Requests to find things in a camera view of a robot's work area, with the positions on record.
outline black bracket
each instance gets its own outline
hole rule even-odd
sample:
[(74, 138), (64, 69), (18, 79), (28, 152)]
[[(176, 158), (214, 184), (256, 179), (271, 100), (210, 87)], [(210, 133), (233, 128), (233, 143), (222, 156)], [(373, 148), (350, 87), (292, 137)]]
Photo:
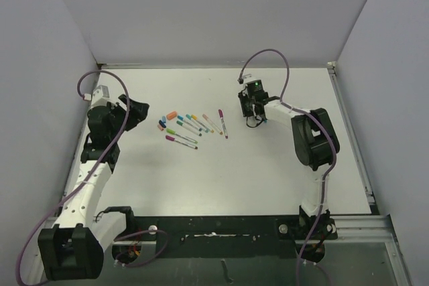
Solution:
[(50, 281), (95, 279), (103, 268), (104, 252), (89, 228), (42, 229), (38, 236), (46, 278)]
[[(334, 143), (335, 151), (338, 153), (340, 143), (329, 119), (328, 112), (325, 109), (317, 109), (310, 111), (310, 114), (326, 129)], [(329, 142), (310, 117), (306, 115), (294, 117), (292, 119), (292, 132), (296, 156), (302, 164), (308, 165), (313, 171), (316, 171), (318, 167), (326, 163), (332, 164), (333, 155)]]

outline blue marker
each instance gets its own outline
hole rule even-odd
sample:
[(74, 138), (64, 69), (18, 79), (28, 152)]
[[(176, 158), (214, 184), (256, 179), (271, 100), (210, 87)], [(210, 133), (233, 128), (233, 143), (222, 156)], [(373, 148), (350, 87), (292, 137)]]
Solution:
[(188, 122), (184, 117), (178, 115), (177, 118), (179, 120), (181, 120), (183, 123), (186, 123), (187, 125), (189, 125), (190, 127), (196, 129), (197, 131), (202, 131), (202, 129), (200, 127), (196, 127), (195, 125), (193, 125), (191, 122)]

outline screw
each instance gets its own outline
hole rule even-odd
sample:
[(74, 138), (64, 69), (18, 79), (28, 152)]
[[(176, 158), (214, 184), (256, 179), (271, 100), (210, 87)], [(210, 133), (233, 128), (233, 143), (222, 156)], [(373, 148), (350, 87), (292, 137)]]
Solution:
[(286, 226), (285, 224), (281, 224), (279, 226), (279, 231), (281, 234), (287, 234), (288, 233), (288, 226)]
[(149, 226), (148, 230), (158, 230), (158, 227), (152, 224), (151, 226)]

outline marker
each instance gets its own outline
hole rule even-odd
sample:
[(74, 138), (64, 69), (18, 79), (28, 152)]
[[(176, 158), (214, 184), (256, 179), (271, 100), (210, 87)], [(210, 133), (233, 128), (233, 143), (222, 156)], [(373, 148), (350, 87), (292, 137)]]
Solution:
[(185, 147), (190, 147), (191, 149), (198, 150), (198, 147), (196, 147), (195, 145), (192, 145), (192, 144), (189, 144), (189, 143), (185, 143), (185, 142), (181, 142), (181, 141), (176, 140), (175, 138), (173, 138), (173, 137), (171, 137), (169, 135), (166, 135), (166, 139), (169, 140), (169, 141), (177, 142), (177, 143), (179, 143), (181, 145), (184, 145)]
[(189, 114), (187, 114), (186, 115), (186, 117), (189, 119), (189, 120), (191, 120), (197, 127), (200, 127), (200, 125), (198, 124), (198, 122), (197, 121), (195, 121)]
[(223, 132), (225, 133), (225, 139), (228, 139), (227, 128), (225, 127), (225, 122), (223, 121), (223, 112), (219, 109), (219, 116), (221, 117)]
[(183, 136), (183, 135), (181, 135), (181, 134), (179, 134), (179, 133), (177, 133), (177, 132), (175, 132), (175, 131), (173, 131), (171, 129), (167, 129), (167, 133), (169, 133), (171, 135), (175, 135), (177, 137), (181, 137), (183, 140), (187, 140), (187, 141), (189, 141), (189, 142), (191, 142), (193, 144), (197, 144), (198, 143), (197, 140), (191, 139), (190, 137), (185, 137), (185, 136)]
[(180, 115), (177, 116), (177, 118), (179, 120), (181, 120), (183, 123), (186, 123), (187, 125), (189, 125), (190, 127), (193, 127), (194, 129), (196, 129), (197, 131), (202, 131), (202, 128), (200, 127), (196, 127), (195, 125), (193, 125), (191, 122), (188, 122), (187, 120), (185, 120), (183, 117), (181, 117)]
[(207, 115), (205, 115), (205, 114), (203, 114), (202, 115), (202, 117), (204, 117), (204, 119), (213, 127), (213, 129), (215, 129), (220, 135), (222, 135), (223, 134), (223, 132), (221, 131), (221, 129), (220, 128), (218, 128), (217, 127), (217, 125), (215, 125), (215, 123), (212, 121), (212, 120), (210, 120), (209, 118), (208, 118), (208, 116)]
[(194, 130), (192, 127), (190, 127), (189, 125), (187, 125), (187, 124), (183, 124), (183, 122), (180, 122), (180, 121), (176, 121), (176, 123), (177, 123), (177, 124), (179, 124), (181, 127), (184, 127), (185, 129), (187, 129), (188, 131), (190, 131), (190, 132), (194, 133), (195, 135), (198, 135), (199, 137), (201, 137), (201, 136), (202, 136), (202, 134), (201, 134), (201, 133), (199, 133), (199, 132), (195, 131), (195, 130)]
[(191, 117), (192, 117), (195, 121), (197, 121), (199, 125), (201, 125), (202, 127), (204, 127), (204, 128), (206, 129), (206, 133), (207, 133), (207, 132), (211, 132), (211, 133), (213, 133), (213, 132), (214, 132), (210, 127), (206, 126), (203, 122), (201, 122), (200, 120), (198, 120), (198, 118), (197, 118), (195, 115), (193, 115), (193, 114), (192, 114), (192, 115), (191, 115)]

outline white wall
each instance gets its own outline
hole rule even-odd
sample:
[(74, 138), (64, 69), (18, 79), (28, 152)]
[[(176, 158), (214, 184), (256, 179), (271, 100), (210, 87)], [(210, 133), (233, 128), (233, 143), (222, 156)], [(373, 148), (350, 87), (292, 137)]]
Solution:
[(15, 285), (21, 245), (68, 175), (86, 110), (76, 81), (96, 66), (62, 0), (0, 0), (0, 12), (0, 284)]
[[(64, 0), (100, 63), (241, 66), (277, 48), (292, 66), (336, 60), (365, 0)], [(253, 66), (282, 66), (264, 55)]]
[(368, 0), (339, 81), (382, 211), (415, 285), (429, 285), (429, 0)]

